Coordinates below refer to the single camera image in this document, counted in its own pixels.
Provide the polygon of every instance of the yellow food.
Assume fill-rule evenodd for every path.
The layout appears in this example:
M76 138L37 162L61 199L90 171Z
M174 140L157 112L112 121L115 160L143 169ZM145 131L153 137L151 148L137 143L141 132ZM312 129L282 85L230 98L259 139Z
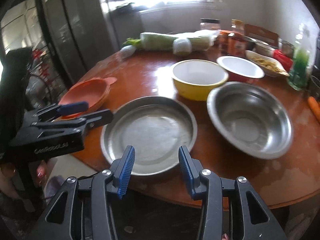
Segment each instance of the yellow food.
M260 66L263 66L263 67L265 67L265 68L267 68L267 69L269 69L271 71L274 71L274 72L277 72L277 73L283 73L284 72L282 69L278 68L275 63L273 63L273 62L271 62L269 60L262 59L262 58L259 58L259 57L253 57L252 60L256 64L258 64Z

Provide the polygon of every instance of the triangular cutout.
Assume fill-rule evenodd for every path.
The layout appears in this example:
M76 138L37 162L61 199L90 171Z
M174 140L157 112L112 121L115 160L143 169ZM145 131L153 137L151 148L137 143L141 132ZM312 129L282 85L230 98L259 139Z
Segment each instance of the triangular cutout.
M268 222L268 216L260 206L259 202L250 191L246 192L250 212L250 220L253 225Z
M47 222L62 224L64 220L64 212L66 210L68 193L64 192L56 201L55 205L52 207L50 213L47 215Z

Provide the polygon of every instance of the carrot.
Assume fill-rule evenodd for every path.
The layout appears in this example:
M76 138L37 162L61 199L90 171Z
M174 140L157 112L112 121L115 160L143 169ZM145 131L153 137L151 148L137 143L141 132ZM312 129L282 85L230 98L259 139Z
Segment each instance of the carrot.
M308 98L308 104L313 114L315 115L316 119L320 122L320 105L318 104L318 102L315 100L314 97Z

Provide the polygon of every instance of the silver screw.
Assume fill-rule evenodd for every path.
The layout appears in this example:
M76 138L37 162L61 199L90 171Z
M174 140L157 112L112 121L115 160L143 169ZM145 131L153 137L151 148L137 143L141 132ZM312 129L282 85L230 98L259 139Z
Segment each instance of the silver screw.
M109 176L111 174L111 170L104 170L102 171L103 176Z
M243 177L243 176L240 176L240 177L238 178L238 181L239 181L240 183L246 183L246 182L247 182L247 179L246 179L245 177Z
M210 170L207 170L207 169L204 169L204 170L201 171L201 173L202 173L203 175L205 175L205 176L208 176L208 175L211 174L211 171L210 171Z
M76 178L75 177L69 177L69 178L67 178L67 182L69 183L69 184L72 184L72 183L74 183L76 181Z

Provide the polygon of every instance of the brown table top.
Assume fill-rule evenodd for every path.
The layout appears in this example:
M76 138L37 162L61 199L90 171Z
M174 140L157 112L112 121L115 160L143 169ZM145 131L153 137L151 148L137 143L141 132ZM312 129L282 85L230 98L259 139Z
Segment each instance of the brown table top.
M220 56L216 47L194 52L184 59ZM215 129L207 113L206 102L191 101L177 94L169 68L182 59L172 52L136 52L122 60L116 53L98 62L82 80L92 77L116 77L105 108L114 111L124 103L150 95L181 101L194 113L198 124L191 156L204 168L220 177L245 176L270 208L297 203L320 192L320 125L308 107L303 92L292 89L283 78L264 77L255 82L276 96L287 109L293 123L294 139L289 151L276 160L260 160L231 146ZM101 171L110 165L100 149L102 128L92 130L85 139L85 149L74 154L91 168ZM150 177L132 176L129 187L143 194L172 203L200 207L186 191L179 167Z

